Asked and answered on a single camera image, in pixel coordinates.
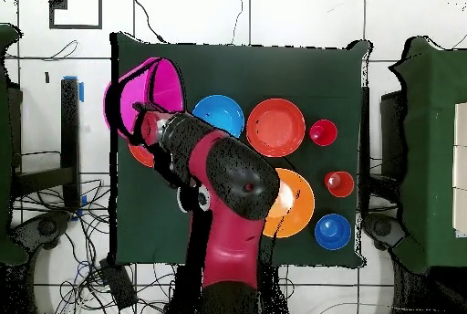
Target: blue bowl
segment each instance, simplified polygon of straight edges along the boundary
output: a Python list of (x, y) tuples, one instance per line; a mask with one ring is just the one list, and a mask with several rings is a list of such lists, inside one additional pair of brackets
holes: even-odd
[(244, 130), (244, 113), (233, 99), (224, 95), (210, 95), (201, 99), (192, 114), (216, 128), (240, 137)]
[(339, 250), (348, 243), (351, 235), (348, 220), (338, 214), (321, 217), (315, 227), (315, 238), (326, 250)]

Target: white tile floor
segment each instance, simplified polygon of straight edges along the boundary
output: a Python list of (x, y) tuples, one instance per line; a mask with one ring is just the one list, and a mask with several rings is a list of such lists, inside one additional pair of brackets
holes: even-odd
[[(428, 35), (442, 47), (453, 47), (467, 34), (466, 0), (138, 1), (145, 6), (152, 28), (172, 43), (227, 44), (233, 40), (235, 45), (346, 47), (353, 40), (370, 40), (374, 45), (368, 66), (370, 136), (371, 154), (375, 158), (381, 156), (380, 97), (400, 88), (388, 66), (400, 59), (406, 39)], [(233, 39), (242, 1), (243, 12)], [(24, 35), (19, 45), (13, 45), (7, 53), (20, 58), (7, 58), (5, 67), (9, 78), (19, 82), (25, 94), (24, 152), (59, 150), (59, 82), (66, 75), (77, 76), (85, 86), (85, 100), (79, 104), (82, 180), (101, 179), (109, 184), (109, 133), (102, 117), (102, 96), (110, 79), (109, 33), (123, 31), (142, 41), (157, 42), (148, 29), (146, 16), (133, 0), (102, 0), (101, 30), (50, 30), (47, 0), (19, 0), (19, 7), (16, 0), (0, 0), (0, 22), (17, 26), (18, 9), (19, 29)], [(97, 0), (68, 0), (68, 10), (56, 11), (56, 23), (96, 24), (96, 13)], [(78, 46), (69, 59), (55, 62), (41, 59), (56, 54), (72, 40), (77, 40)], [(457, 47), (466, 46), (467, 40)], [(45, 72), (50, 76), (48, 84)], [(25, 158), (25, 169), (57, 165), (57, 156), (53, 155)], [(92, 183), (84, 184), (83, 192), (91, 187)], [(100, 199), (100, 203), (105, 205), (106, 198)], [(36, 214), (24, 211), (23, 218)], [(20, 222), (21, 212), (15, 211), (14, 223)], [(106, 228), (100, 225), (102, 232), (93, 233), (99, 259), (109, 249)], [(75, 243), (78, 259), (85, 260), (83, 233), (77, 222), (70, 222), (68, 234)], [(361, 246), (367, 265), (360, 270), (290, 267), (288, 278), (295, 284), (295, 288), (287, 285), (291, 314), (388, 314), (393, 292), (392, 264), (387, 253), (376, 250), (364, 234)], [(157, 265), (155, 269), (158, 277), (171, 273), (167, 265)], [(161, 286), (146, 287), (154, 282), (154, 267), (137, 265), (131, 270), (135, 273), (139, 297), (161, 307), (157, 301), (167, 299), (173, 277), (162, 278)], [(285, 267), (281, 268), (281, 277), (285, 272)], [(69, 291), (69, 287), (60, 290), (59, 285), (64, 280), (73, 280), (76, 273), (77, 262), (65, 237), (54, 250), (39, 255), (35, 282), (41, 314), (54, 314), (61, 300), (60, 292), (66, 296)], [(104, 303), (111, 302), (108, 296), (105, 298)], [(89, 304), (98, 307), (96, 302)], [(118, 314), (112, 309), (107, 309), (108, 314)], [(139, 305), (137, 314), (141, 313), (160, 314), (152, 307)], [(83, 309), (80, 314), (103, 313)], [(126, 309), (121, 314), (134, 313)]]

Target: magenta bucket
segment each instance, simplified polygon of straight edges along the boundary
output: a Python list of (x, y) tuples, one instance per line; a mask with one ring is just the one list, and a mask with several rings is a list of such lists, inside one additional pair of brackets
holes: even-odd
[[(120, 116), (123, 126), (130, 134), (133, 133), (134, 123), (138, 112), (133, 109), (133, 103), (157, 103), (167, 111), (183, 110), (183, 91), (179, 73), (173, 63), (167, 58), (148, 58), (119, 79), (119, 88), (123, 90), (119, 98)], [(105, 101), (110, 84), (104, 94)], [(119, 135), (127, 138), (119, 130)]]

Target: orange plate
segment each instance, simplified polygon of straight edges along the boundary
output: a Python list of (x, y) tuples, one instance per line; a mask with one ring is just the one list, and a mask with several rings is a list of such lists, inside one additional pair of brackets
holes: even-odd
[(267, 157), (284, 157), (294, 152), (305, 136), (305, 120), (300, 109), (285, 99), (259, 103), (246, 122), (246, 138)]
[(152, 168), (154, 164), (154, 156), (148, 152), (144, 146), (135, 146), (128, 143), (131, 154), (133, 157), (145, 166)]
[(310, 184), (300, 174), (282, 168), (275, 170), (281, 188), (266, 217), (263, 235), (274, 237), (277, 231), (277, 237), (289, 237), (299, 233), (310, 221), (315, 210), (315, 196)]

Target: dark green cloth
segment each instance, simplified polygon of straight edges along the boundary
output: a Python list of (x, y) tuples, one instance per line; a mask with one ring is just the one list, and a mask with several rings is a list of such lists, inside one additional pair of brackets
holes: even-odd
[(394, 254), (416, 273), (467, 266), (467, 238), (452, 228), (455, 104), (467, 101), (467, 51), (439, 50), (414, 37), (395, 66), (407, 90), (404, 132), (407, 174), (401, 186), (403, 223), (410, 232)]
[(12, 243), (8, 237), (12, 216), (10, 190), (13, 145), (8, 106), (10, 81), (5, 71), (5, 52), (18, 39), (17, 28), (0, 24), (0, 263), (11, 266), (24, 264), (28, 260), (24, 248)]
[[(187, 110), (212, 94), (235, 99), (244, 111), (264, 99), (289, 99), (302, 110), (306, 129), (319, 119), (336, 123), (338, 136), (328, 147), (319, 147), (307, 136), (298, 150), (287, 156), (313, 188), (316, 208), (308, 226), (299, 234), (277, 239), (275, 264), (359, 267), (355, 253), (356, 191), (343, 199), (333, 197), (324, 185), (325, 174), (342, 170), (357, 173), (361, 104), (362, 58), (369, 42), (355, 42), (350, 49), (291, 47), (234, 47), (150, 45), (122, 34), (119, 41), (119, 74), (124, 75), (150, 57), (169, 58), (182, 73)], [(246, 142), (244, 134), (241, 140)], [(290, 169), (284, 159), (269, 159), (275, 167)], [(119, 195), (117, 205), (120, 263), (183, 263), (189, 234), (176, 193), (156, 172), (139, 164), (123, 139), (119, 140)], [(325, 214), (344, 215), (352, 226), (348, 245), (327, 251), (318, 245), (314, 230)], [(271, 239), (262, 238), (271, 250)]]

